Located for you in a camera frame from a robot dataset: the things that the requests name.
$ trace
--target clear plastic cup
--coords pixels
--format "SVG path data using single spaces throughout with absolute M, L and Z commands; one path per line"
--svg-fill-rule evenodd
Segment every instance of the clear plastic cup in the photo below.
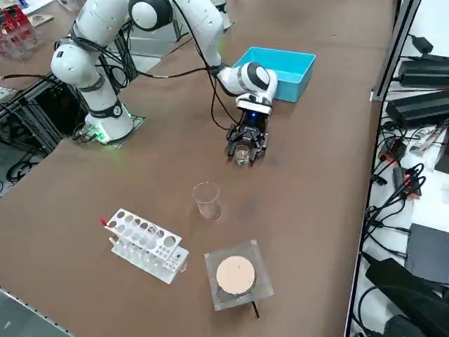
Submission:
M 234 156 L 238 165 L 248 165 L 250 163 L 250 148 L 247 145 L 237 145 Z
M 214 220 L 221 214 L 218 204 L 220 189 L 215 183 L 199 183 L 194 187 L 193 197 L 198 205 L 198 209 L 204 218 Z

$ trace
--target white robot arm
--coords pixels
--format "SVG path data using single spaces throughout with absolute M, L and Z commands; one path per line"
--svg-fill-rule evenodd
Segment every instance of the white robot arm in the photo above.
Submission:
M 148 32 L 169 24 L 174 15 L 182 15 L 209 72 L 228 95 L 237 96 L 237 106 L 271 113 L 276 74 L 256 62 L 237 68 L 222 63 L 217 44 L 223 33 L 223 19 L 210 0 L 87 0 L 72 28 L 71 42 L 55 51 L 51 69 L 57 78 L 79 90 L 90 110 L 86 123 L 101 130 L 103 143 L 126 137 L 133 130 L 133 122 L 109 79 L 95 67 L 100 52 L 82 39 L 106 47 L 128 14 L 137 28 Z

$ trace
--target test tube rack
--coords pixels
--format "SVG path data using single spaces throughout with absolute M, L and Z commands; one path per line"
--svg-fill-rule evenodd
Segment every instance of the test tube rack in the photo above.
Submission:
M 189 252 L 179 246 L 181 237 L 176 234 L 125 209 L 119 209 L 103 225 L 118 237 L 109 238 L 114 245 L 112 253 L 141 270 L 167 284 L 179 271 L 185 271 Z

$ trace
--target wooden tabletop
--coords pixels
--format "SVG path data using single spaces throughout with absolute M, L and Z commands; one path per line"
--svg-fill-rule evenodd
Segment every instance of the wooden tabletop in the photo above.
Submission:
M 250 46 L 317 55 L 300 101 L 274 104 L 265 158 L 227 163 L 206 74 L 140 77 L 120 99 L 147 119 L 122 148 L 63 140 L 2 199 L 0 285 L 77 336 L 341 336 L 380 111 L 369 94 L 392 2 L 228 1 L 236 24 L 220 52 L 229 64 Z M 190 43 L 152 73 L 198 66 Z M 192 199 L 205 180 L 220 186 L 222 215 L 211 223 Z M 189 264 L 170 286 L 111 253 L 100 218 L 119 208 L 182 237 Z M 251 239 L 275 292 L 258 303 L 260 320 L 250 305 L 214 311 L 204 261 Z

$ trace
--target blue box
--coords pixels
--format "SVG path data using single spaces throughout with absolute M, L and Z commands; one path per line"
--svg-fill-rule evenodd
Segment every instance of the blue box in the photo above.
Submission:
M 251 47 L 234 65 L 258 62 L 278 75 L 278 89 L 274 98 L 297 102 L 311 77 L 316 55 L 296 51 L 280 51 L 271 48 Z

